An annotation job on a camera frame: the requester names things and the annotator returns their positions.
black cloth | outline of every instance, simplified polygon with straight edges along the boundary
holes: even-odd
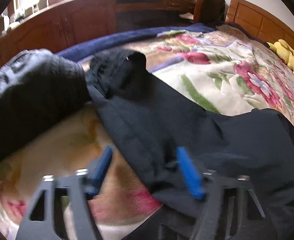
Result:
[[[145,222],[136,228],[129,235],[122,240],[188,240],[195,226],[195,219],[163,205],[159,210],[152,214]],[[159,235],[159,228],[172,229],[169,234],[174,235],[170,238],[161,238]]]
[[[225,0],[203,0],[197,22],[209,24],[211,22],[225,21]]]
[[[143,54],[98,53],[86,84],[108,134],[161,202],[191,217],[203,203],[185,188],[175,150],[227,177],[250,176],[280,239],[294,227],[294,127],[278,111],[234,117],[204,110],[145,69]]]
[[[89,99],[75,62],[44,49],[13,57],[0,69],[0,161]]]

green leaf pattern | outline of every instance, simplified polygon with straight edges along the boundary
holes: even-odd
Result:
[[[188,94],[197,105],[201,106],[202,108],[208,111],[220,114],[218,109],[197,91],[197,89],[194,87],[191,80],[186,76],[186,74],[181,75],[180,78]]]
[[[222,88],[222,82],[223,82],[223,79],[221,77],[217,77],[215,79],[215,86],[216,88],[218,88],[219,90]]]
[[[224,81],[226,81],[228,84],[230,84],[226,73],[221,73],[221,76]]]
[[[225,61],[232,61],[231,57],[228,55],[223,55],[223,54],[215,54],[217,58],[217,63],[225,62]]]
[[[70,203],[69,196],[61,196],[62,211],[65,211]]]
[[[253,96],[255,93],[247,86],[246,81],[243,77],[237,77],[237,84],[241,87],[245,95]]]
[[[286,95],[283,95],[283,98],[284,98],[284,101],[286,102],[286,104],[289,106],[290,110],[293,110],[294,107],[293,107],[293,104],[291,103],[289,97]]]

blue clip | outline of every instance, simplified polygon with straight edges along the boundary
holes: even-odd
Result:
[[[194,198],[202,199],[205,195],[202,187],[202,178],[184,147],[177,147],[177,160],[189,193],[192,194]]]
[[[112,147],[106,147],[101,157],[92,160],[87,168],[87,179],[90,187],[87,187],[86,193],[90,197],[94,197],[99,194],[101,185],[111,163],[113,153],[112,150]]]

yellow stuffed toy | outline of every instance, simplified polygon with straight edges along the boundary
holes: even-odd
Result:
[[[269,49],[274,51],[294,73],[294,50],[288,45],[288,43],[284,40],[278,40],[274,44],[267,43]]]

wooden bed frame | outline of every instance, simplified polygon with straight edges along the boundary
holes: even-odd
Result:
[[[294,31],[277,17],[245,0],[231,0],[226,22],[241,25],[250,35],[264,42],[285,40],[294,49]]]

